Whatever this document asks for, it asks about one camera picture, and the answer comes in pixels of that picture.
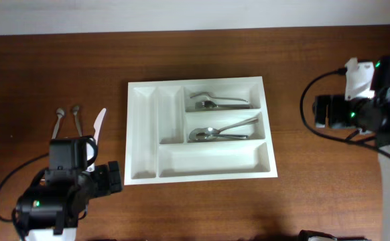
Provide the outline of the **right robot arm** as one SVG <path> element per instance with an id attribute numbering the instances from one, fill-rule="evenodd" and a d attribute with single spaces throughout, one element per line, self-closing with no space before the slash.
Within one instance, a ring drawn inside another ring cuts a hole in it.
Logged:
<path id="1" fill-rule="evenodd" d="M 382 179 L 382 239 L 390 240 L 390 56 L 378 61 L 351 58 L 333 75 L 346 78 L 342 94 L 319 95 L 312 105 L 315 135 L 328 139 L 320 129 L 350 129 L 346 138 L 333 141 L 373 150 L 378 154 Z"/>

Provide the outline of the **pink plastic knife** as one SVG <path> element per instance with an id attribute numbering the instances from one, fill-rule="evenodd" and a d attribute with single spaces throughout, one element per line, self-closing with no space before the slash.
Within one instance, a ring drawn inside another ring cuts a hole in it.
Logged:
<path id="1" fill-rule="evenodd" d="M 99 141 L 99 135 L 100 135 L 100 132 L 101 132 L 101 127 L 102 127 L 102 123 L 103 123 L 103 119 L 105 117 L 107 113 L 107 109 L 106 108 L 103 108 L 97 115 L 95 121 L 94 121 L 94 140 L 96 141 L 96 143 L 98 143 Z"/>

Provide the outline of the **steel tablespoon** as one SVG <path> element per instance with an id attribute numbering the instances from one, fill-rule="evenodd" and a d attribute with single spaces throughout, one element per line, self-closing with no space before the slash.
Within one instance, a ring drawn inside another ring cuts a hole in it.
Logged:
<path id="1" fill-rule="evenodd" d="M 246 140 L 249 138 L 249 136 L 220 134 L 216 132 L 213 128 L 194 129 L 189 134 L 190 141 L 213 141 L 218 138 Z"/>

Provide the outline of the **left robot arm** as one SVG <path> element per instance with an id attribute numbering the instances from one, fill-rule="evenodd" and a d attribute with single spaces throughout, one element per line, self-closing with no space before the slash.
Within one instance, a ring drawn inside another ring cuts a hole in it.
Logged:
<path id="1" fill-rule="evenodd" d="M 75 240 L 89 201 L 122 191 L 117 161 L 87 171 L 97 155 L 92 136 L 50 141 L 49 166 L 34 177 L 12 211 L 20 240 Z"/>

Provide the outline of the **steel tablespoon angled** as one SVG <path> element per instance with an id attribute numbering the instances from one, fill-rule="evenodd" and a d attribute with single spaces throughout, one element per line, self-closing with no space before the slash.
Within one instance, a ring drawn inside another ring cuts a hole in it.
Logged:
<path id="1" fill-rule="evenodd" d="M 246 126 L 246 125 L 251 125 L 251 124 L 255 124 L 259 121 L 259 119 L 257 117 L 253 117 L 253 118 L 249 118 L 247 120 L 243 120 L 239 123 L 235 123 L 235 124 L 232 124 L 232 125 L 229 125 L 229 126 L 226 126 L 226 127 L 223 127 L 221 129 L 214 129 L 216 132 L 222 134 L 222 132 L 226 131 L 226 130 L 229 130 L 229 129 L 233 129 L 233 128 L 237 128 L 237 127 L 242 127 L 242 126 Z"/>

